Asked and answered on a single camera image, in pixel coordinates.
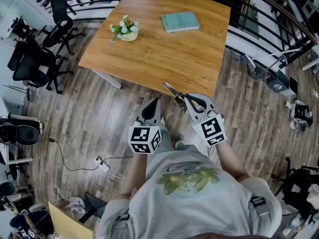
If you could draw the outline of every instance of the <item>green book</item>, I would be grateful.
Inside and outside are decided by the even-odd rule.
[[[198,20],[191,11],[165,14],[161,20],[166,33],[199,29]]]

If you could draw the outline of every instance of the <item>cloth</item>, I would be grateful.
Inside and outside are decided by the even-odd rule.
[[[29,218],[35,224],[35,227],[45,236],[54,233],[54,227],[50,215],[46,211],[33,212],[28,214]],[[22,238],[32,239],[28,234],[30,228],[23,214],[19,214],[11,219],[10,226],[12,232],[18,233]]]
[[[271,237],[280,224],[281,205],[267,183],[238,183],[195,146],[173,151],[169,133],[148,156],[146,183],[131,200],[105,207],[96,239],[185,239],[203,233]],[[258,215],[250,202],[263,197],[269,213]]]
[[[317,184],[311,184],[308,191],[307,201],[311,203],[315,209],[319,209],[319,186]]]

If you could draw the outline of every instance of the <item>white cable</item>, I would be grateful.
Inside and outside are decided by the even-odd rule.
[[[124,180],[124,178],[123,177],[121,177],[121,176],[117,176],[117,175],[115,175],[115,174],[113,174],[110,170],[108,171],[110,174],[112,174],[114,177],[117,177],[117,178],[120,178],[120,179],[123,179]]]

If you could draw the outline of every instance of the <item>white wall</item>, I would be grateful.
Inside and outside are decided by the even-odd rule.
[[[14,217],[12,211],[0,212],[0,238],[7,239],[8,235],[11,232],[9,225],[10,220]]]

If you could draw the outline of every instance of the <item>desk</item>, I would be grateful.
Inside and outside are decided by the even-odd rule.
[[[7,117],[9,114],[9,111],[3,101],[3,99],[0,97],[0,116]],[[9,160],[9,149],[14,154],[14,160]],[[24,162],[31,162],[33,158],[21,158],[17,159],[17,146],[6,146],[3,144],[0,144],[0,152],[3,157],[3,160],[6,165],[12,165],[12,164],[19,164]]]
[[[199,30],[166,33],[161,15],[195,13]],[[127,14],[140,23],[135,41],[112,39],[110,24]],[[230,8],[211,0],[121,0],[103,22],[79,65],[156,91],[165,81],[183,93],[213,96],[223,58]]]

